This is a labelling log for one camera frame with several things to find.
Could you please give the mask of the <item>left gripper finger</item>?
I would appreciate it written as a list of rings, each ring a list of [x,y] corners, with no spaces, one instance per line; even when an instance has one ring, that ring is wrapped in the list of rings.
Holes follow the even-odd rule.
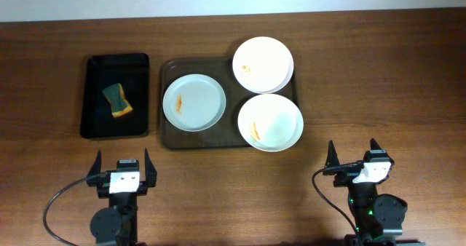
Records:
[[[100,171],[101,171],[101,151],[98,151],[95,161],[93,162],[87,176],[90,177],[94,175],[100,175]]]
[[[156,183],[157,182],[157,170],[153,165],[148,150],[145,149],[144,154],[144,164],[145,164],[145,175],[146,175],[146,182],[147,183]]]

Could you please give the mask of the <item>white bowl plate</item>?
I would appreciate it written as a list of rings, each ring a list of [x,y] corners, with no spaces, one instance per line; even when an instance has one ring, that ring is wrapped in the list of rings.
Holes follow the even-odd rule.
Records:
[[[238,113],[237,126],[252,147],[279,152],[299,140],[304,119],[293,101],[281,95],[263,94],[245,102]]]

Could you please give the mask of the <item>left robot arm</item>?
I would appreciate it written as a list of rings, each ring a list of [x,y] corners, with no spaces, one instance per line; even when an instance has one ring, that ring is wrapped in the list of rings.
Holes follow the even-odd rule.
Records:
[[[101,152],[87,174],[87,185],[95,187],[100,199],[108,200],[94,214],[90,231],[97,245],[141,246],[138,239],[138,197],[147,195],[157,182],[157,170],[148,151],[144,151],[145,179],[141,180],[140,163],[137,159],[123,159],[115,170],[101,170]]]

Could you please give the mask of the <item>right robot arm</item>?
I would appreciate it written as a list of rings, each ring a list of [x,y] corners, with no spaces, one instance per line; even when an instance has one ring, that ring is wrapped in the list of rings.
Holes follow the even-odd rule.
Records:
[[[335,187],[348,188],[347,203],[353,220],[349,221],[354,233],[344,238],[345,245],[422,245],[417,240],[402,240],[408,205],[391,194],[380,194],[376,186],[389,178],[393,159],[372,138],[370,149],[356,162],[339,162],[335,146],[328,143],[324,168],[318,172],[334,177]]]

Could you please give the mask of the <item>pale blue-white plate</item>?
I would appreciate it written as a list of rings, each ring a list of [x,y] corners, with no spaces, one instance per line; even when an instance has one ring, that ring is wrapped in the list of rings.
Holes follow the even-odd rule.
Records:
[[[223,116],[226,94],[215,79],[189,74],[169,85],[162,99],[162,109],[176,128],[198,132],[212,127]]]

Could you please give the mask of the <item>white plate with orange stain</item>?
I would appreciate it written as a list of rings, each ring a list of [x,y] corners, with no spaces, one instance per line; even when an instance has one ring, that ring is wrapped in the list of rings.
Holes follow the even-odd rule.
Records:
[[[281,90],[291,80],[293,69],[290,50],[281,41],[267,36],[243,42],[232,59],[237,81],[258,94]]]

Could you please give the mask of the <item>green and yellow sponge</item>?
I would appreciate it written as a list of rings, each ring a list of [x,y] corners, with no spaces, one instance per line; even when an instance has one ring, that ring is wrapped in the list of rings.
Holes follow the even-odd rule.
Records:
[[[102,92],[111,107],[111,115],[115,119],[127,116],[133,112],[133,107],[125,97],[125,92],[120,83],[108,86]]]

